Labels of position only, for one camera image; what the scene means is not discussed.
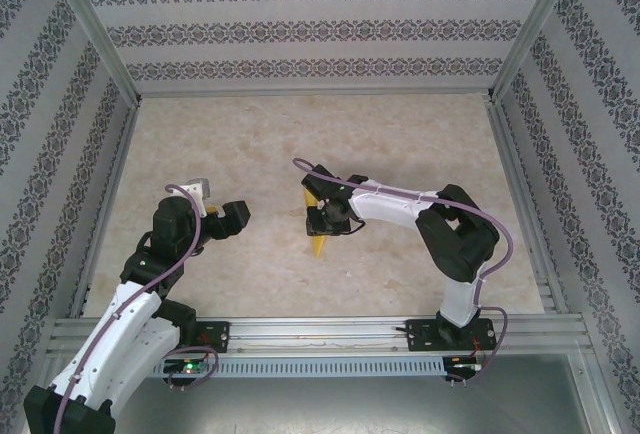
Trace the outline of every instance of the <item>enclosure wall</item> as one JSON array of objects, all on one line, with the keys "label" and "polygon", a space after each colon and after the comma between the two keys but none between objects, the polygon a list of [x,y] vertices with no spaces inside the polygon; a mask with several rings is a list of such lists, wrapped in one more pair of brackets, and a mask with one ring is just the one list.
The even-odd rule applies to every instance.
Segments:
[{"label": "enclosure wall", "polygon": [[500,99],[566,301],[640,430],[640,0],[558,0]]},{"label": "enclosure wall", "polygon": [[145,95],[489,88],[536,0],[91,0]]},{"label": "enclosure wall", "polygon": [[0,0],[0,432],[66,317],[130,102],[68,0]]}]

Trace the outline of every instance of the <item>metal base plate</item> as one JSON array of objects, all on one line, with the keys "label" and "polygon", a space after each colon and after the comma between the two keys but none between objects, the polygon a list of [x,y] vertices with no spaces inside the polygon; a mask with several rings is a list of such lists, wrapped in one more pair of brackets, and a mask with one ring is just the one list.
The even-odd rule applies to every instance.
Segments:
[{"label": "metal base plate", "polygon": [[408,319],[405,323],[410,352],[475,351],[490,352],[496,347],[496,334],[491,319],[477,319],[465,328],[455,346],[450,346],[438,333],[436,319]]}]

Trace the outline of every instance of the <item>black bracket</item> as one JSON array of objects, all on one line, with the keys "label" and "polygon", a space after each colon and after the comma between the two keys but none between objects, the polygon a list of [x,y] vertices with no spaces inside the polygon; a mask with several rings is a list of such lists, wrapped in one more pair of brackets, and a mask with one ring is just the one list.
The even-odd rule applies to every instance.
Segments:
[{"label": "black bracket", "polygon": [[487,353],[496,347],[496,334],[491,319],[478,318],[464,327],[462,335],[452,343],[441,335],[442,322],[439,319],[409,319],[405,322],[407,345],[410,352],[434,351],[474,351],[476,348]]},{"label": "black bracket", "polygon": [[[478,209],[464,189],[454,184],[438,192],[438,197]],[[450,221],[458,221],[455,229]],[[420,211],[416,227],[438,269],[457,282],[473,282],[500,240],[498,231],[486,219],[441,204]]]},{"label": "black bracket", "polygon": [[442,361],[444,370],[448,374],[445,380],[453,382],[464,382],[471,379],[477,374],[472,366],[480,363],[476,356],[443,357]]},{"label": "black bracket", "polygon": [[[340,179],[333,176],[322,164],[316,165],[313,168],[313,172]],[[365,176],[354,174],[347,180],[354,184],[362,184],[367,179]],[[307,207],[308,236],[340,236],[355,232],[351,229],[350,219],[356,222],[361,221],[356,217],[349,204],[349,199],[354,190],[352,187],[325,181],[311,174],[305,176],[302,180],[302,185],[318,201],[324,201],[324,206],[320,209]]]},{"label": "black bracket", "polygon": [[[111,401],[105,401],[96,410],[85,406],[78,399],[68,401],[62,418],[61,432],[90,434],[113,434],[115,432],[116,421],[111,417]],[[53,432],[61,401],[62,396],[52,390],[39,386],[31,388],[23,405],[32,434]]]},{"label": "black bracket", "polygon": [[225,354],[229,346],[231,324],[224,321],[198,321],[193,346],[211,346],[218,354]]}]

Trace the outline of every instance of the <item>wire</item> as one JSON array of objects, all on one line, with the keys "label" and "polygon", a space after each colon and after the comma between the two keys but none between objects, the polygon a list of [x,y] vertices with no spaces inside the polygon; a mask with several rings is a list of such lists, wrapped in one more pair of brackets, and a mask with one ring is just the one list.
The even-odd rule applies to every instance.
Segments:
[{"label": "wire", "polygon": [[356,222],[360,223],[360,225],[356,227],[353,231],[345,232],[343,234],[344,236],[350,236],[351,234],[355,234],[356,232],[358,232],[360,229],[362,229],[364,226],[367,225],[367,223],[364,221],[356,221]]},{"label": "wire", "polygon": [[502,331],[500,331],[500,336],[498,336],[498,340],[496,342],[496,347],[493,348],[493,351],[489,355],[489,358],[483,364],[482,370],[480,372],[478,372],[475,376],[473,376],[472,379],[477,379],[478,377],[480,377],[482,375],[482,373],[484,371],[487,370],[487,368],[489,367],[489,364],[491,364],[493,359],[496,357],[496,354],[498,354],[498,351],[500,350],[500,347],[502,346],[502,341],[504,341],[504,337],[507,334],[507,327],[509,326],[509,316],[507,315],[507,311],[505,311],[503,308],[498,307],[498,306],[482,306],[482,307],[480,307],[480,310],[481,311],[496,311],[496,312],[499,312],[500,314],[502,314],[503,324],[502,324]]},{"label": "wire", "polygon": [[473,352],[471,354],[469,354],[467,357],[473,357],[476,355],[476,353],[480,350],[478,347],[478,340],[476,339],[476,336],[473,336],[473,339],[471,339],[473,342]]},{"label": "wire", "polygon": [[454,374],[452,372],[447,372],[447,377],[451,378],[451,379],[455,379],[458,382],[462,382],[462,384],[464,384],[464,387],[467,387],[467,379],[465,379],[464,377],[459,376],[458,374]]},{"label": "wire", "polygon": [[127,307],[129,307],[129,305],[131,305],[133,301],[135,301],[138,297],[140,297],[144,292],[147,292],[152,287],[155,287],[157,284],[161,283],[167,277],[173,274],[176,270],[178,270],[186,262],[186,260],[189,259],[189,257],[195,250],[196,246],[198,245],[198,240],[200,239],[200,229],[201,229],[201,220],[200,220],[200,216],[198,215],[198,212],[199,212],[198,205],[196,204],[196,201],[191,196],[191,194],[189,194],[185,189],[181,188],[180,186],[176,186],[175,184],[169,184],[165,186],[165,190],[167,192],[171,192],[171,190],[173,189],[183,194],[191,204],[191,209],[193,210],[195,223],[196,223],[196,232],[193,237],[193,241],[191,242],[189,249],[187,249],[187,252],[185,252],[184,256],[182,256],[178,262],[176,262],[173,266],[167,269],[167,271],[165,271],[163,274],[156,277],[153,281],[150,281],[147,284],[145,284],[138,291],[136,291],[131,297],[129,297],[126,301],[124,301],[122,305],[118,309],[116,309],[113,315],[110,316],[109,319],[107,319],[107,321],[100,328],[100,330],[97,332],[95,337],[91,340],[91,342],[89,343],[89,346],[87,347],[87,350],[84,352],[84,354],[82,355],[82,358],[78,362],[78,365],[75,371],[73,372],[73,375],[69,379],[69,384],[67,385],[67,389],[65,390],[64,395],[62,396],[62,400],[60,401],[60,407],[58,408],[58,412],[56,414],[56,421],[55,421],[55,424],[53,425],[53,434],[60,434],[62,417],[64,415],[65,409],[67,408],[67,404],[69,403],[69,399],[71,398],[71,393],[73,392],[73,388],[75,387],[77,382],[80,380],[80,374],[84,370],[84,366],[87,364],[89,357],[93,353],[94,349],[96,348],[100,340],[104,337],[106,332],[109,330],[111,325],[114,322],[116,322],[118,319],[120,319],[120,315],[122,314],[122,312],[124,312],[124,310]]},{"label": "wire", "polygon": [[391,194],[394,196],[402,197],[404,199],[411,199],[412,201],[433,202],[435,204],[442,204],[447,207],[462,209],[463,211],[467,211],[467,212],[470,212],[471,214],[475,214],[476,216],[481,217],[489,221],[491,224],[493,224],[500,232],[502,232],[502,234],[504,234],[504,238],[507,241],[507,253],[504,255],[502,259],[500,259],[500,261],[495,263],[493,266],[491,266],[490,268],[488,268],[478,276],[478,279],[481,282],[478,282],[478,286],[476,287],[476,292],[473,298],[473,303],[476,305],[478,304],[478,300],[480,298],[480,288],[482,286],[482,280],[486,278],[488,275],[496,272],[502,266],[504,266],[507,262],[509,262],[509,259],[511,259],[511,256],[513,256],[513,238],[511,237],[511,233],[509,232],[509,230],[498,219],[496,219],[490,214],[487,214],[486,212],[481,211],[480,209],[476,209],[475,207],[468,206],[461,202],[449,201],[448,199],[440,199],[439,197],[425,196],[420,192],[412,193],[407,191],[399,191],[389,187],[374,187],[374,186],[368,186],[366,184],[356,184],[355,182],[343,181],[342,179],[338,179],[335,177],[325,176],[324,174],[314,172],[313,168],[315,166],[311,164],[309,161],[307,161],[306,159],[302,159],[300,157],[294,158],[292,162],[293,162],[293,165],[296,166],[301,171],[304,171],[307,174],[310,174],[324,181],[340,184],[341,186],[352,187],[354,189],[362,189],[364,191],[369,191],[373,193],[381,192],[383,194]]},{"label": "wire", "polygon": [[199,379],[196,379],[195,381],[193,381],[191,384],[187,386],[176,386],[175,384],[173,384],[171,381],[173,380],[174,373],[172,372],[171,374],[169,374],[169,379],[167,380],[169,384],[169,389],[180,389],[180,391],[182,392],[188,389],[193,389],[194,387],[199,386],[203,382],[206,382],[213,375],[213,373],[218,370],[218,367],[220,367],[220,358],[218,357],[218,352],[211,346],[192,346],[192,347],[183,347],[181,349],[174,349],[173,351],[168,352],[163,357],[163,359],[166,359],[167,357],[173,356],[176,354],[184,354],[185,352],[194,352],[194,351],[204,351],[207,353],[206,356],[201,360],[204,360],[209,354],[213,354],[213,357],[215,357],[213,366],[211,367],[211,369],[207,371],[207,373],[204,376],[202,376]]},{"label": "wire", "polygon": [[[478,304],[478,301],[480,300],[480,290],[482,289],[482,284],[484,282],[484,279],[487,276],[489,276],[490,274],[493,274],[494,272],[496,272],[502,266],[504,266],[507,262],[509,262],[509,259],[511,259],[511,256],[513,256],[513,237],[511,237],[511,233],[504,226],[504,224],[502,224],[498,219],[496,219],[492,215],[487,214],[486,212],[483,212],[480,209],[476,209],[475,207],[463,204],[461,202],[449,201],[447,199],[440,199],[439,197],[424,196],[420,192],[412,193],[412,192],[407,192],[407,191],[399,191],[399,190],[396,190],[396,189],[393,189],[393,188],[389,188],[389,187],[374,187],[374,186],[368,186],[366,184],[356,184],[354,182],[343,181],[342,179],[338,179],[338,178],[330,177],[330,176],[325,176],[324,174],[320,174],[318,172],[314,172],[313,168],[315,166],[313,164],[311,164],[309,161],[307,161],[306,159],[302,159],[300,157],[296,157],[296,158],[293,159],[292,162],[293,162],[294,166],[296,166],[301,171],[306,172],[307,174],[310,174],[310,175],[312,175],[314,177],[317,177],[318,179],[322,179],[324,181],[329,181],[329,182],[333,182],[335,184],[340,184],[342,186],[352,187],[354,189],[362,189],[362,190],[373,192],[373,193],[381,192],[383,194],[391,194],[391,195],[394,195],[394,196],[402,197],[404,199],[411,199],[411,200],[414,200],[414,201],[433,202],[435,204],[442,204],[442,205],[445,205],[447,207],[453,207],[453,208],[456,208],[456,209],[462,209],[463,211],[470,212],[472,214],[475,214],[478,217],[481,217],[481,218],[489,221],[500,232],[502,232],[502,234],[504,235],[505,240],[507,241],[507,252],[506,252],[506,254],[504,255],[504,257],[502,259],[500,259],[493,266],[489,267],[487,270],[485,270],[482,274],[480,274],[478,276],[479,282],[478,282],[478,285],[476,286],[476,291],[475,291],[474,296],[473,296],[473,304],[474,304],[475,307],[477,307],[481,311],[498,311],[498,312],[500,312],[502,314],[502,317],[504,319],[504,324],[502,326],[502,331],[500,332],[500,336],[498,337],[498,341],[496,342],[496,347],[493,349],[493,352],[491,353],[491,355],[489,356],[489,358],[485,362],[485,364],[483,366],[483,369],[480,372],[485,371],[486,368],[489,366],[489,364],[493,361],[493,358],[498,353],[498,350],[500,349],[500,346],[502,346],[502,341],[504,340],[504,337],[505,337],[505,335],[507,333],[507,326],[509,325],[509,316],[507,315],[507,311],[505,311],[503,308],[495,307],[495,306],[480,306]],[[449,377],[456,378],[456,377],[460,377],[460,376],[456,376],[455,374],[454,375],[449,374]],[[476,374],[472,379],[476,379],[477,377],[478,377],[478,374]]]}]

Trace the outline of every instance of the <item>metal mounting plate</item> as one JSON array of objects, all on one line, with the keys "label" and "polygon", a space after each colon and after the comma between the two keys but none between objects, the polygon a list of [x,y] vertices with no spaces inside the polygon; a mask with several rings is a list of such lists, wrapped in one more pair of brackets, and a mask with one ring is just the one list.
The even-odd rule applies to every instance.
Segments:
[{"label": "metal mounting plate", "polygon": [[438,323],[434,319],[409,319],[405,323],[405,331],[411,352],[473,351],[476,347],[489,352],[496,347],[496,334],[491,319],[477,319],[455,349],[451,349],[440,337]]},{"label": "metal mounting plate", "polygon": [[196,346],[211,346],[218,354],[225,354],[229,346],[230,324],[226,321],[198,320]]}]

